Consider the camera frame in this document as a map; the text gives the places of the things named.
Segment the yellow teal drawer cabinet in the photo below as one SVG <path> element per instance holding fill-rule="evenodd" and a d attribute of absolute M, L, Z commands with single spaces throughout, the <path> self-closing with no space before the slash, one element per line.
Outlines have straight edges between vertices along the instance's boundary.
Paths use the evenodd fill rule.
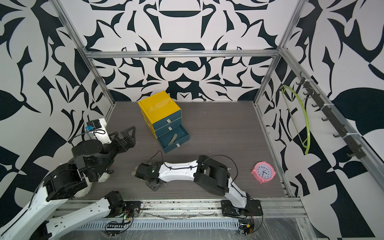
<path fill-rule="evenodd" d="M 165 91 L 143 99 L 138 104 L 155 138 L 182 125 L 182 110 Z"/>

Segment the olive folding knife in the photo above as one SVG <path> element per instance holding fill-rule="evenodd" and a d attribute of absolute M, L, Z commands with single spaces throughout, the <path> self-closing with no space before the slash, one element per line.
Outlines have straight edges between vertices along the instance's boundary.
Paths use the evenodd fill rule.
<path fill-rule="evenodd" d="M 173 137 L 171 138 L 171 140 L 169 142 L 169 146 L 172 145 L 176 141 L 177 137 L 178 137 L 178 134 L 173 135 Z"/>

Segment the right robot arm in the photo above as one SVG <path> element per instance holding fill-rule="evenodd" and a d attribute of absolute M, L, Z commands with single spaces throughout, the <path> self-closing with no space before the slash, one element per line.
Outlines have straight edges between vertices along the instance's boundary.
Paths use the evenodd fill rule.
<path fill-rule="evenodd" d="M 251 208 L 250 195 L 236 186 L 228 167 L 213 157 L 200 155 L 192 162 L 176 164 L 141 163 L 135 168 L 134 176 L 146 181 L 146 185 L 154 192 L 168 182 L 190 181 L 212 195 L 225 197 L 234 208 Z"/>

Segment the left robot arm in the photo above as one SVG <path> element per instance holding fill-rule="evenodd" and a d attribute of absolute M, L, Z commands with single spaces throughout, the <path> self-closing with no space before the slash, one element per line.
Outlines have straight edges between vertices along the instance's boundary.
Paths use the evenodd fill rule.
<path fill-rule="evenodd" d="M 49 173 L 35 190 L 31 201 L 1 228 L 2 240 L 53 240 L 92 220 L 118 217 L 128 208 L 118 191 L 95 203 L 57 219 L 50 218 L 58 207 L 104 181 L 115 157 L 136 145 L 136 127 L 108 134 L 103 128 L 89 130 L 94 137 L 72 147 L 73 158 Z"/>

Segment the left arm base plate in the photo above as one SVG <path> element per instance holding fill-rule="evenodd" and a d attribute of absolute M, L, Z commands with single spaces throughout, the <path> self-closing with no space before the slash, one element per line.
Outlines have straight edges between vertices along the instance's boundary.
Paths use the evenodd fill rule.
<path fill-rule="evenodd" d="M 117 208 L 117 212 L 113 214 L 115 218 L 123 218 L 125 221 L 132 217 L 138 217 L 141 213 L 141 201 L 125 201 L 122 207 Z"/>

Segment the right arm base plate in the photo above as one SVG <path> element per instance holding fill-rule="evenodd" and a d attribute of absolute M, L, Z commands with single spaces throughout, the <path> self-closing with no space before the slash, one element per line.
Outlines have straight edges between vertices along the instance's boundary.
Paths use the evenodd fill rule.
<path fill-rule="evenodd" d="M 254 199 L 247 201 L 244 209 L 234 207 L 229 200 L 222 200 L 221 211 L 223 216 L 237 219 L 244 219 L 250 216 L 261 217 L 264 214 L 261 202 Z"/>

